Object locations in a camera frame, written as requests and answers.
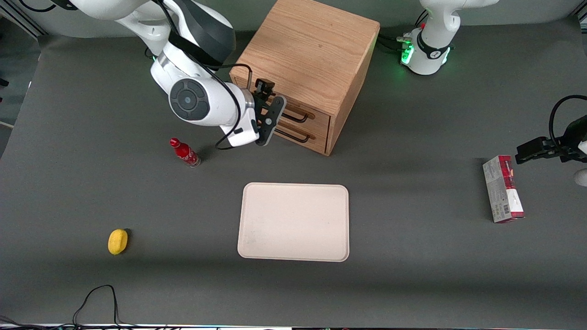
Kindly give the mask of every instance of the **cardboard box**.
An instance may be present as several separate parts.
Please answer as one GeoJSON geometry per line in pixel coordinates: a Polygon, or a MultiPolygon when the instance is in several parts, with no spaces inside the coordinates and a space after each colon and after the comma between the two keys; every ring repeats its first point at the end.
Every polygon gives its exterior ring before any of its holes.
{"type": "Polygon", "coordinates": [[[497,156],[483,165],[493,222],[503,224],[524,218],[514,184],[511,156],[497,156]]]}

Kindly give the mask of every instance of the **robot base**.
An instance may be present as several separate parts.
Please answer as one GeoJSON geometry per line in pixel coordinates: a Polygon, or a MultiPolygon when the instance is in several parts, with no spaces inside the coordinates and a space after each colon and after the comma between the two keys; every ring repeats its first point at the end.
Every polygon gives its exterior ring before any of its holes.
{"type": "Polygon", "coordinates": [[[407,45],[407,48],[402,52],[402,58],[400,62],[410,68],[413,72],[428,76],[436,73],[440,67],[446,63],[450,48],[444,54],[438,54],[438,58],[429,59],[428,55],[418,47],[417,44],[413,43],[413,40],[418,38],[418,35],[422,32],[422,29],[417,28],[411,32],[403,35],[403,42],[407,45]]]}

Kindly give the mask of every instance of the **metal drawer handle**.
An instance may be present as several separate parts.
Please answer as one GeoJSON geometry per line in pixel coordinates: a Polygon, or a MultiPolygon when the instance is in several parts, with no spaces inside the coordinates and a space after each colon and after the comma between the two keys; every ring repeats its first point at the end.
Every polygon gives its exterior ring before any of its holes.
{"type": "Polygon", "coordinates": [[[283,113],[281,116],[300,124],[305,123],[308,119],[308,114],[305,114],[301,119],[297,119],[296,117],[290,116],[287,113],[283,113]]]}
{"type": "Polygon", "coordinates": [[[290,138],[290,139],[292,139],[292,140],[296,140],[297,142],[300,142],[300,143],[306,143],[306,142],[308,142],[308,140],[310,139],[310,135],[306,135],[306,138],[305,138],[305,139],[300,139],[299,137],[295,137],[295,136],[293,136],[293,135],[291,135],[291,134],[289,134],[289,133],[285,133],[284,131],[282,131],[282,130],[280,130],[280,129],[275,129],[275,131],[276,131],[277,133],[281,134],[281,135],[285,135],[285,136],[287,136],[288,138],[290,138]]]}

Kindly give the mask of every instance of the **coca-cola bottle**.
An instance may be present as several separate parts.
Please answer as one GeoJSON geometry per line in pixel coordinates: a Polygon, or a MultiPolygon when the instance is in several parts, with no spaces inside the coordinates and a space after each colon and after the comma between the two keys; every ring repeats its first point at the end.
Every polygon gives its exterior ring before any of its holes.
{"type": "Polygon", "coordinates": [[[173,139],[169,140],[169,144],[176,151],[177,157],[181,158],[190,167],[196,167],[196,166],[200,165],[200,163],[202,162],[201,159],[198,157],[198,154],[196,154],[190,148],[190,146],[179,141],[175,137],[173,139]]]}

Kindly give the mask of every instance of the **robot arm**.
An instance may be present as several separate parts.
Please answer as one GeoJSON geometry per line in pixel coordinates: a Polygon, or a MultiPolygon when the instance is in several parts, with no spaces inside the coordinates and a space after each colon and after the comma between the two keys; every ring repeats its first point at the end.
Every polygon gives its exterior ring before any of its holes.
{"type": "Polygon", "coordinates": [[[398,38],[398,41],[407,42],[402,64],[419,75],[436,73],[446,63],[450,42],[461,27],[456,11],[497,2],[499,0],[420,0],[429,17],[424,28],[417,27],[398,38]]]}
{"type": "Polygon", "coordinates": [[[151,75],[168,94],[172,111],[186,122],[222,128],[225,136],[217,146],[225,139],[232,147],[269,142],[286,100],[277,96],[267,104],[271,82],[258,80],[251,93],[215,75],[235,49],[232,25],[218,12],[192,0],[70,2],[86,15],[116,21],[141,37],[157,56],[151,75]]]}

